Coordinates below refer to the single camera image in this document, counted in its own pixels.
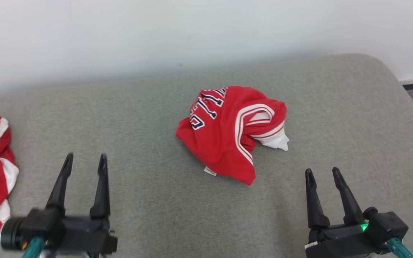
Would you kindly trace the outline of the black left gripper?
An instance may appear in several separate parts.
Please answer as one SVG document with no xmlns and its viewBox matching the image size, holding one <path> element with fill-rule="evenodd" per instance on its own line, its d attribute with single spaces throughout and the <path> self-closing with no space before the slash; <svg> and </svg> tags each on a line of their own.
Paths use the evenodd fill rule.
<svg viewBox="0 0 413 258">
<path fill-rule="evenodd" d="M 65 215 L 67 180 L 72 172 L 73 153 L 67 154 L 62 169 L 53 186 L 45 209 L 57 209 Z M 62 219 L 66 234 L 59 246 L 46 245 L 45 258 L 74 256 L 80 258 L 108 258 L 117 252 L 118 238 L 110 228 L 110 192 L 108 157 L 100 156 L 99 176 L 94 204 L 90 216 L 66 216 Z"/>
</svg>

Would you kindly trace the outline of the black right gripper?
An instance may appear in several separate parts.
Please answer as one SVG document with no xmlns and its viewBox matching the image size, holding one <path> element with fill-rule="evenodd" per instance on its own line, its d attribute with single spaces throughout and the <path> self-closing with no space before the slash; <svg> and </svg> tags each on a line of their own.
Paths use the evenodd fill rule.
<svg viewBox="0 0 413 258">
<path fill-rule="evenodd" d="M 313 172 L 310 168 L 306 169 L 308 227 L 311 230 L 309 242 L 304 246 L 305 256 L 307 258 L 369 258 L 372 254 L 379 253 L 380 250 L 365 235 L 364 231 L 368 223 L 365 223 L 361 208 L 340 169 L 334 167 L 332 173 L 342 200 L 344 224 L 330 226 L 329 219 L 323 214 Z"/>
</svg>

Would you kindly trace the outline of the red Bulls jersey white sleeves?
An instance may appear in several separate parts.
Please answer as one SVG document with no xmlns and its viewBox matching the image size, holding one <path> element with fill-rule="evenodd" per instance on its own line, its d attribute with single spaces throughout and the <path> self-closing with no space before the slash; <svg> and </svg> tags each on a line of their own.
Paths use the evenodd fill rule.
<svg viewBox="0 0 413 258">
<path fill-rule="evenodd" d="M 202 90 L 175 135 L 210 174 L 250 186 L 256 178 L 251 153 L 257 142 L 289 150 L 286 116 L 283 101 L 268 98 L 252 87 Z"/>
</svg>

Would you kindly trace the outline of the grey fabric sofa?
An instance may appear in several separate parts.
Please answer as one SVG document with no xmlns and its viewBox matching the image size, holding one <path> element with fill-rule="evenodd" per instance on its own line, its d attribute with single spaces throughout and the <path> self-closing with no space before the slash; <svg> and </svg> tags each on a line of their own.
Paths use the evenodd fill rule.
<svg viewBox="0 0 413 258">
<path fill-rule="evenodd" d="M 208 175 L 175 131 L 198 92 L 254 87 L 288 108 L 287 152 L 252 152 L 252 186 Z M 0 95 L 20 173 L 13 215 L 43 207 L 74 153 L 69 214 L 93 204 L 108 155 L 110 258 L 305 258 L 305 175 L 313 170 L 323 212 L 343 222 L 332 168 L 360 207 L 395 212 L 413 253 L 413 100 L 384 63 L 365 54 Z"/>
</svg>

